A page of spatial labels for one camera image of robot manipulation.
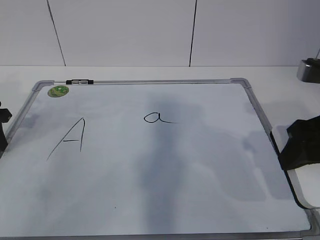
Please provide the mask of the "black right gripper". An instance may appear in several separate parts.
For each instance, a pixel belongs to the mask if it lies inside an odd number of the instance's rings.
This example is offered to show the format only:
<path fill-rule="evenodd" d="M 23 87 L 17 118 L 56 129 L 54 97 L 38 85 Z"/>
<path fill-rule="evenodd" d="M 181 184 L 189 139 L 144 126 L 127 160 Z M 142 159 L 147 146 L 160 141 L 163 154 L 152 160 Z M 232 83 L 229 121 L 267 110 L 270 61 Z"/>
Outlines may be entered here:
<path fill-rule="evenodd" d="M 320 117 L 298 119 L 287 129 L 288 140 L 278 160 L 284 171 L 320 162 Z"/>

